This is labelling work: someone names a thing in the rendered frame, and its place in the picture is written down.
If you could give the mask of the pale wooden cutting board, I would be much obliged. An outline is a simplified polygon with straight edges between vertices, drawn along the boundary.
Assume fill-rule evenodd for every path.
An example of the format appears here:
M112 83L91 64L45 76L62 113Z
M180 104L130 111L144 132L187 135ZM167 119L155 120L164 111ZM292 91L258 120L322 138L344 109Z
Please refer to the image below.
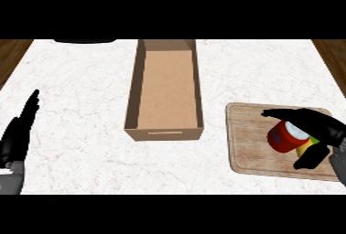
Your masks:
M239 174L280 176L322 181L338 181L328 159L308 169L292 168L295 151L279 153L267 144L267 132L279 123L273 117L263 117L266 109L279 105L230 102L226 107L227 155L230 169Z

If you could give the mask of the red can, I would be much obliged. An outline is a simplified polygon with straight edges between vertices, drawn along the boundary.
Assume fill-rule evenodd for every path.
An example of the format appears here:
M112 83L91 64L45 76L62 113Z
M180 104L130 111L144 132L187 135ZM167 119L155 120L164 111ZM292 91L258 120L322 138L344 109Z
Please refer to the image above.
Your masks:
M294 150L307 140L307 133L285 121L280 121L267 132L267 144L279 153Z

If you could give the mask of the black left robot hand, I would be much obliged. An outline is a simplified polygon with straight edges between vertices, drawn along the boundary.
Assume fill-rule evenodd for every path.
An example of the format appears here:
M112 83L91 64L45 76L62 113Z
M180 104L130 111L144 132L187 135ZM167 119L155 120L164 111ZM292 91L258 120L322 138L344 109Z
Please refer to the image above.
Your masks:
M29 132L35 121L35 115L39 108L39 91L33 90L19 117L14 117L7 125L0 139L0 168L5 168L8 163L25 160Z

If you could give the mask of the black rounded appliance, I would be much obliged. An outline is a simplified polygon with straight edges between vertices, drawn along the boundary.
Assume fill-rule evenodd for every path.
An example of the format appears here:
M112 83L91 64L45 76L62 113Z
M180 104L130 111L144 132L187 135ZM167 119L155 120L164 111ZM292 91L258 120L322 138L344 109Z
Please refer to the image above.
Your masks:
M113 41L115 39L54 39L54 42L67 44L101 44Z

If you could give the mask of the brown cardboard box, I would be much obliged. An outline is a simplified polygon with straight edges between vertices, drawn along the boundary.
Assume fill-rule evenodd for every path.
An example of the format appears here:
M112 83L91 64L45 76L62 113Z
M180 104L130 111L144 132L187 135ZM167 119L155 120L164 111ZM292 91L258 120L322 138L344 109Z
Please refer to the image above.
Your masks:
M184 141L202 130L196 42L140 39L124 131L135 141Z

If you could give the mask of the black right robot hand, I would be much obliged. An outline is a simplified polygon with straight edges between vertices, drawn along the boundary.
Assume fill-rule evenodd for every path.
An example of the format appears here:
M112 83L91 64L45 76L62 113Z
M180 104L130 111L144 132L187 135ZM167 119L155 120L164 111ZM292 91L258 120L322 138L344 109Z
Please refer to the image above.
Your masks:
M310 109L269 109L260 114L289 122L319 142L308 146L292 164L294 169L314 169L329 154L328 146L340 147L346 138L346 124Z

